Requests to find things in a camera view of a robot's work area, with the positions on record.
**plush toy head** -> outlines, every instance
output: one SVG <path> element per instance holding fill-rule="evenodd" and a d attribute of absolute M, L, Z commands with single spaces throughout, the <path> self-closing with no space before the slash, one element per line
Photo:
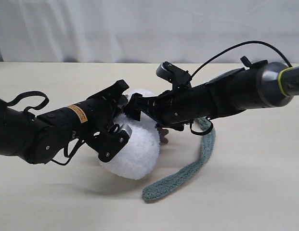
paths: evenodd
<path fill-rule="evenodd" d="M 127 95 L 128 100 L 133 93 L 140 93 L 144 97 L 153 96 L 152 92 L 137 89 Z M 159 157 L 160 145 L 168 143 L 167 129 L 156 128 L 156 122 L 141 113 L 141 120 L 136 121 L 120 114 L 114 123 L 128 124 L 132 135 L 126 146 L 108 163 L 100 164 L 108 171 L 121 177 L 139 180 L 149 174 Z"/>

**white backdrop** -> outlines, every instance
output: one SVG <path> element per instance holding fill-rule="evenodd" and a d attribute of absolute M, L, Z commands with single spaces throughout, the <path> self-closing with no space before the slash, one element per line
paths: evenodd
<path fill-rule="evenodd" d="M 0 0 L 0 60 L 203 63 L 258 39 L 299 63 L 299 0 Z M 215 62 L 281 60 L 247 45 Z"/>

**plush toy tail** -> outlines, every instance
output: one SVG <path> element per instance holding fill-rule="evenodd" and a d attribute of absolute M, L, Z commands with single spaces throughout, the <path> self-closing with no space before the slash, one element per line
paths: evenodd
<path fill-rule="evenodd" d="M 210 122 L 205 118 L 195 120 L 202 130 L 206 130 L 210 126 Z M 212 131 L 203 136 L 201 140 L 201 148 L 198 159 L 193 163 L 183 167 L 177 173 L 165 177 L 143 190 L 142 198 L 146 203 L 157 201 L 178 189 L 185 182 L 191 179 L 198 170 L 204 166 L 210 159 L 215 143 L 216 131 L 213 128 Z"/>

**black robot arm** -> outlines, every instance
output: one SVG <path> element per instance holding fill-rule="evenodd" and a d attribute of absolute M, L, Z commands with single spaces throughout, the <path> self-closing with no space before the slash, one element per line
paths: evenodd
<path fill-rule="evenodd" d="M 110 161 L 127 144 L 132 133 L 128 125 L 113 123 L 128 102 L 122 95 L 128 88 L 124 80 L 119 80 L 82 102 L 39 116 L 29 110 L 40 110 L 49 102 L 40 91 L 22 93 L 9 103 L 0 99 L 0 155 L 18 156 L 30 164 L 53 161 L 66 165 L 86 143 L 98 152 L 101 161 Z M 45 99 L 40 105 L 21 112 L 10 108 L 30 96 Z M 75 139 L 78 141 L 68 153 L 68 145 Z M 68 158 L 65 163 L 53 159 L 61 149 Z"/>
<path fill-rule="evenodd" d="M 140 120 L 143 112 L 156 121 L 158 127 L 177 131 L 183 131 L 184 125 L 189 124 L 193 134 L 206 135 L 213 128 L 213 119 L 233 116 L 248 109 L 282 107 L 294 95 L 299 95 L 299 67 L 292 67 L 287 60 L 288 66 L 267 60 L 252 64 L 245 56 L 241 61 L 245 67 L 230 70 L 196 87 L 191 87 L 190 83 L 194 74 L 191 76 L 188 71 L 163 62 L 156 75 L 170 82 L 172 90 L 155 97 L 135 93 L 124 112 L 135 120 Z M 192 124 L 200 117 L 206 117 L 211 126 L 206 131 L 195 132 Z"/>

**orange warning label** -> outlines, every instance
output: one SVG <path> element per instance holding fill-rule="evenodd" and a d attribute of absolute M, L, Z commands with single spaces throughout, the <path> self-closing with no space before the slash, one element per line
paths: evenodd
<path fill-rule="evenodd" d="M 78 115 L 78 118 L 80 119 L 81 124 L 87 122 L 87 116 L 81 108 L 79 108 L 76 105 L 70 105 L 70 106 L 68 106 L 68 108 L 70 108 L 72 111 L 74 111 Z"/>

